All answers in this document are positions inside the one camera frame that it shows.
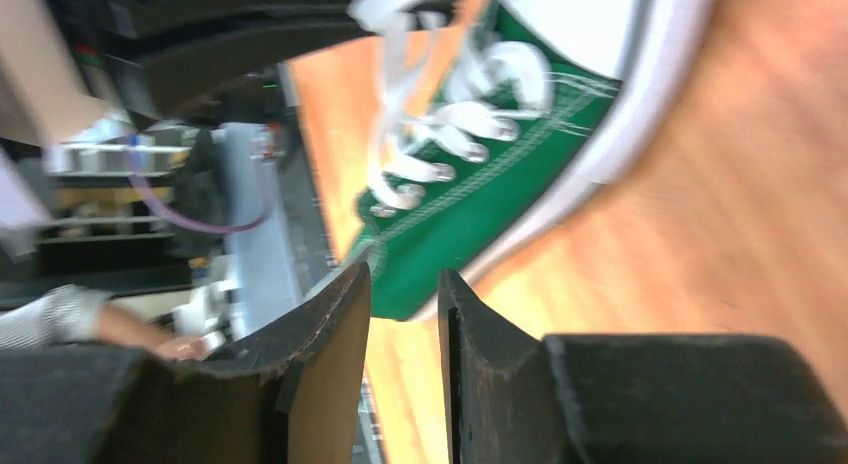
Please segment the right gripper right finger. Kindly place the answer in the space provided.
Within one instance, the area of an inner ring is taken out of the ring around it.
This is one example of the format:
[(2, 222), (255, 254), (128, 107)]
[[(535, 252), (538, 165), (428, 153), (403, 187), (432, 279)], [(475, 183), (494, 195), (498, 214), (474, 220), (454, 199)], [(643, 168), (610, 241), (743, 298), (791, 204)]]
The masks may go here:
[(750, 334), (535, 339), (441, 273), (453, 463), (843, 463), (847, 427), (807, 361)]

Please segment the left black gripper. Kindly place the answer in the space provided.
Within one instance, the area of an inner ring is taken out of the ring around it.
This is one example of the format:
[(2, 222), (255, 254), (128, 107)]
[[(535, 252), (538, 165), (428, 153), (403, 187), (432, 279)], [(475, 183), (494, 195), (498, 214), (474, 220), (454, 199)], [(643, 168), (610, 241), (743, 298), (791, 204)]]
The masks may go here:
[(450, 21), (459, 0), (44, 0), (81, 95), (133, 120), (222, 118), (220, 93), (279, 62)]

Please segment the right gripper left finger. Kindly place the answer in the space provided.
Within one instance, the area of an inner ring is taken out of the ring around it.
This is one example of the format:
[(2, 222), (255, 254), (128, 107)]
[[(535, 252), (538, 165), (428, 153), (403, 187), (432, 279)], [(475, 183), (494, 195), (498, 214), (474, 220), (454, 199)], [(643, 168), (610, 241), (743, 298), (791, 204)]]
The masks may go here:
[(348, 463), (371, 279), (364, 263), (204, 361), (67, 346), (1, 355), (5, 463)]

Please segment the green canvas sneaker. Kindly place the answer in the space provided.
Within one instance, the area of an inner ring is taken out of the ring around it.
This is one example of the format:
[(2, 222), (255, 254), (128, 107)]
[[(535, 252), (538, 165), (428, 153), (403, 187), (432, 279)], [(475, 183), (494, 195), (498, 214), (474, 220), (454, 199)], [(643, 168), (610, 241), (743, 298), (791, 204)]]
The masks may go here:
[(367, 184), (357, 203), (363, 227), (350, 255), (369, 262), (373, 315), (430, 317), (441, 270), (479, 278), (615, 181), (666, 115), (713, 2), (488, 0), (423, 115), (450, 102), (464, 45), (483, 53), (507, 41), (533, 45), (547, 58), (552, 108), (519, 121), (514, 141), (476, 138), (488, 151), (482, 162), (405, 131), (415, 157), (447, 164), (456, 176), (424, 184), (420, 204), (391, 217), (371, 213), (376, 200)]

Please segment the person's hand in background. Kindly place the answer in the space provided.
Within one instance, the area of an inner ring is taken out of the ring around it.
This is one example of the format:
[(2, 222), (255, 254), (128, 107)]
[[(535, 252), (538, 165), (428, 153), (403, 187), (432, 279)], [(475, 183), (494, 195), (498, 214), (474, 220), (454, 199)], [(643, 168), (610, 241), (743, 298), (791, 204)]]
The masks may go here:
[(203, 360), (210, 353), (201, 336), (177, 336), (113, 304), (106, 304), (100, 312), (94, 339), (144, 348), (166, 360)]

